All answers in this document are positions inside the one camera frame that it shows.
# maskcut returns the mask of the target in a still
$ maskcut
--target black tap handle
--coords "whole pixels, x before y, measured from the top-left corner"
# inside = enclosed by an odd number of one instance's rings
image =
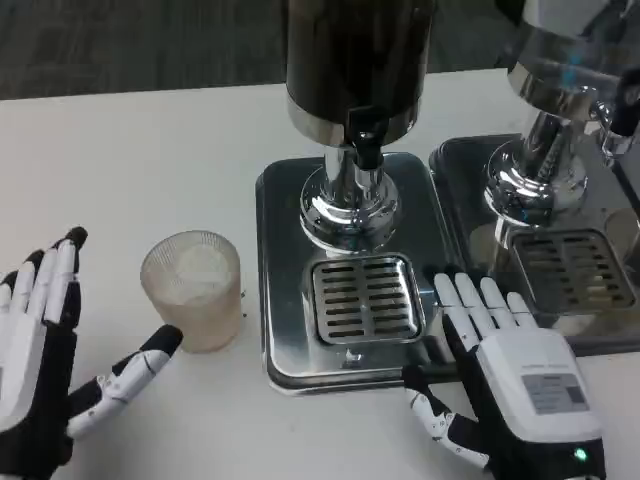
[[[640,68],[629,70],[620,79],[610,130],[632,137],[640,123]]]
[[[382,165],[382,145],[389,128],[389,117],[383,108],[368,106],[349,110],[345,128],[347,141],[356,149],[356,164],[362,170],[375,170]]]

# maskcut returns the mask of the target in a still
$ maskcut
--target stainless steel surface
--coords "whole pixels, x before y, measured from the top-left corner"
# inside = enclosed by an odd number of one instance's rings
[[[332,147],[345,144],[344,125],[316,117],[300,108],[290,96],[287,96],[287,99],[289,118],[305,137]],[[418,120],[419,112],[420,100],[401,114],[389,119],[389,129],[384,137],[384,144],[388,145],[405,136]]]
[[[385,169],[398,185],[404,206],[393,237],[369,255],[404,260],[407,288],[412,290],[416,304],[416,335],[329,344],[319,334],[311,272],[319,262],[353,257],[319,248],[301,228],[300,192],[309,175],[322,165],[321,158],[275,162],[256,184],[266,370],[273,384],[289,393],[399,385],[402,366],[415,362],[431,365],[426,340],[435,314],[435,296],[423,268],[444,268],[453,260],[435,208],[433,186],[424,164],[416,157],[385,155]],[[433,370],[438,375],[442,367],[434,366]]]
[[[513,90],[532,107],[567,120],[580,122],[590,120],[592,105],[598,98],[593,88],[583,85],[568,90],[561,83],[549,82],[541,78],[541,75],[536,73],[534,69],[527,68],[520,62],[510,70],[508,76]],[[617,78],[609,78],[606,75],[602,75],[602,77],[599,78],[600,83],[609,84],[608,88],[612,91],[615,88]]]
[[[458,262],[465,268],[492,272],[505,288],[527,295],[529,288],[520,268],[511,251],[503,246],[504,242],[509,244],[519,227],[505,227],[504,220],[496,218],[483,199],[484,182],[479,181],[486,178],[486,162],[493,152],[517,139],[514,135],[453,139],[434,152],[430,165],[438,193],[437,205],[445,218],[446,231],[451,235]],[[614,175],[602,164],[596,138],[581,137],[574,148],[589,177],[597,181],[590,182],[589,194],[581,208],[558,215],[551,229],[605,232],[607,219],[629,209],[629,202]],[[635,237],[637,223],[627,222],[618,229],[628,230],[629,236]],[[638,284],[635,282],[633,289],[637,296]],[[575,313],[580,312],[566,312],[560,318],[533,307],[540,325],[571,332],[569,341],[579,354],[640,349],[640,309],[637,304],[622,310],[603,308],[586,316],[576,316]],[[583,328],[583,323],[588,323],[589,328]]]
[[[305,232],[318,245],[341,252],[372,251],[391,238],[401,216],[398,190],[383,168],[361,170],[351,147],[327,147],[325,167],[300,196]]]
[[[511,245],[539,312],[592,313],[635,303],[609,242],[597,230],[520,232]]]
[[[313,311],[320,338],[330,345],[415,338],[422,311],[407,262],[397,255],[317,263]]]
[[[587,173],[574,152],[575,123],[554,128],[546,145],[528,140],[507,142],[489,158],[484,200],[499,217],[518,226],[548,226],[582,205]]]
[[[525,10],[509,81],[533,107],[587,122],[610,102],[620,77],[637,65],[640,2],[564,0]]]

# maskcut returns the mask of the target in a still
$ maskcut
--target white table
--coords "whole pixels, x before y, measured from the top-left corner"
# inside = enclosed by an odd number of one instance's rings
[[[517,131],[527,112],[504,71],[432,75],[421,121],[393,148],[426,160],[452,136]],[[228,348],[179,352],[126,413],[77,445],[56,479],[482,478],[427,438],[402,390],[290,398],[268,385],[254,182],[272,161],[320,152],[289,122],[282,85],[0,103],[0,268],[75,224],[90,233],[75,385],[159,326],[138,272],[165,236],[224,234],[247,292],[244,328]],[[640,354],[580,364],[606,427],[609,478],[635,480]],[[458,384],[438,393],[469,412]]]

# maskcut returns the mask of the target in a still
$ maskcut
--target chrome dispenser base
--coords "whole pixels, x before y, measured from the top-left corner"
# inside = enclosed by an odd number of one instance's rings
[[[505,227],[506,222],[497,219],[484,198],[489,159],[502,145],[516,138],[499,135],[452,139],[432,154],[430,166],[439,200],[437,205],[445,219],[458,263],[498,278],[499,283],[525,295],[531,305],[532,291],[527,285],[526,275],[522,273],[517,249],[508,248],[510,228]],[[593,138],[585,137],[576,149],[584,162],[586,174],[592,179],[584,202],[578,212],[572,210],[556,218],[548,228],[536,231],[543,232],[543,235],[544,232],[600,232],[612,244],[617,259],[625,260],[622,268],[626,277],[633,279],[629,262],[638,255],[628,250],[639,245],[633,241],[638,236],[638,223],[612,222],[612,218],[628,212],[629,203],[613,174],[602,165]],[[639,287],[638,284],[632,285],[636,296]],[[534,313],[541,326],[558,328],[570,337],[572,347],[580,355],[640,350],[638,302],[623,309],[603,307],[598,311],[585,312],[569,308],[561,315],[548,315],[541,311]]]
[[[436,314],[423,269],[453,260],[424,164],[385,155],[402,214],[375,251],[325,251],[304,233],[300,196],[322,158],[271,164],[256,183],[262,349],[274,386],[288,393],[401,383],[409,363],[433,365],[427,349]],[[454,370],[433,365],[443,381]]]

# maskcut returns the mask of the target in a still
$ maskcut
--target green led light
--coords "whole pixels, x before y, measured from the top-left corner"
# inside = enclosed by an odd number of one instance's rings
[[[573,451],[573,456],[576,460],[580,462],[586,462],[587,458],[589,458],[589,456],[587,455],[587,452],[585,452],[584,449],[582,448],[576,448]]]

